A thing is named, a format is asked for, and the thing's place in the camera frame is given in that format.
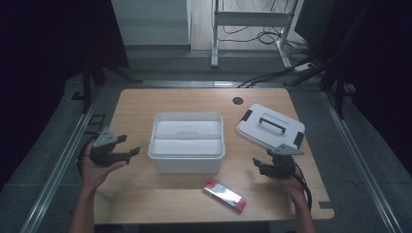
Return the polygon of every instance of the black curtain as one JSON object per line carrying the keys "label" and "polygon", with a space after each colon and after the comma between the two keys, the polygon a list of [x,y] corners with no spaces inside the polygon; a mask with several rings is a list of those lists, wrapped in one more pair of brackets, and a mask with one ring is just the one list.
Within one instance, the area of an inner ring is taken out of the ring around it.
{"label": "black curtain", "polygon": [[412,4],[375,0],[347,55],[353,101],[412,173]]}
{"label": "black curtain", "polygon": [[94,68],[128,61],[110,0],[1,1],[0,54],[3,186],[48,123],[67,79],[82,73],[86,60]]}

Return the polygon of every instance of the aluminum rail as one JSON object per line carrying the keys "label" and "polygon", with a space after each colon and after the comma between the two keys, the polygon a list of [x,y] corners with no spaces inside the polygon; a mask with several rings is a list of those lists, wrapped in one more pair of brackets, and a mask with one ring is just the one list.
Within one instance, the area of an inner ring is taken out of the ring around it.
{"label": "aluminum rail", "polygon": [[88,121],[95,109],[97,100],[101,94],[101,86],[96,87],[95,94],[93,101],[88,108],[88,111],[82,114],[78,124],[76,125],[75,130],[73,131],[72,136],[66,147],[64,148],[62,154],[60,155],[54,169],[52,170],[51,174],[49,175],[48,180],[46,181],[43,189],[41,190],[39,196],[33,208],[31,209],[26,221],[24,222],[23,226],[20,229],[20,233],[33,233],[37,232],[39,229],[40,224],[42,223],[43,217],[46,214],[46,211],[49,208],[49,205],[52,201],[52,198],[59,187],[61,179],[66,172],[67,166],[70,163],[71,158],[73,157],[73,153],[77,148],[83,133],[87,127]]}
{"label": "aluminum rail", "polygon": [[355,139],[352,137],[352,134],[345,123],[345,120],[341,119],[337,112],[334,110],[333,100],[330,95],[322,92],[327,107],[329,108],[330,114],[337,126],[337,129],[342,135],[343,141],[345,142],[354,162],[360,172],[360,176],[363,179],[363,182],[369,191],[369,194],[376,205],[376,209],[379,212],[379,215],[383,219],[388,232],[401,233],[403,232],[399,223],[397,222],[396,216],[393,212],[393,209],[386,199],[380,185],[376,181],[369,167],[367,166],[366,161],[363,158],[361,150],[358,148]]}

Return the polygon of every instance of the wooden table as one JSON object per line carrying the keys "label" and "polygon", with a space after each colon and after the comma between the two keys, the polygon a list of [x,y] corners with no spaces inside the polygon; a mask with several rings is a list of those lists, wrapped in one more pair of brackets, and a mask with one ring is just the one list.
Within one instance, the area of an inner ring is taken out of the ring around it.
{"label": "wooden table", "polygon": [[[232,102],[244,100],[242,105]],[[293,219],[291,202],[279,185],[259,174],[252,158],[270,163],[265,149],[241,138],[236,126],[253,104],[261,104],[297,119],[292,100],[279,88],[127,89],[122,92],[110,130],[127,135],[116,151],[141,146],[130,164],[113,172],[98,188],[94,202],[95,223],[220,222]],[[223,116],[225,157],[218,174],[160,174],[148,157],[155,115],[158,113],[215,112]],[[331,218],[329,202],[318,167],[303,140],[296,156],[313,196],[313,218]],[[239,215],[202,192],[207,179],[221,183],[247,199]]]}

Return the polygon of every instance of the white wall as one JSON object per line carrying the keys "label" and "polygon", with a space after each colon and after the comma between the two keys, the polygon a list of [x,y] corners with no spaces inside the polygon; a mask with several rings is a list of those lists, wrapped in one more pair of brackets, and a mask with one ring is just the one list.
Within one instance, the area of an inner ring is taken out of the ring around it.
{"label": "white wall", "polygon": [[112,0],[125,45],[189,45],[190,0]]}

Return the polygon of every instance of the human arm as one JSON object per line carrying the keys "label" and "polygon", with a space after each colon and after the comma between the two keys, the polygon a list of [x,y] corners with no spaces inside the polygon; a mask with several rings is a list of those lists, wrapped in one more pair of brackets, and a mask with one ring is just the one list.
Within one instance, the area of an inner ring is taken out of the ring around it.
{"label": "human arm", "polygon": [[110,167],[99,167],[89,158],[94,142],[86,146],[82,162],[83,183],[79,194],[69,233],[94,232],[94,195],[97,187],[104,183],[107,176],[114,170],[126,165],[126,162],[117,162]]}
{"label": "human arm", "polygon": [[[296,174],[303,179],[303,174],[297,166]],[[304,189],[300,182],[295,177],[276,179],[276,181],[278,181],[281,188],[288,194],[294,204],[296,233],[317,232],[303,191]]]}

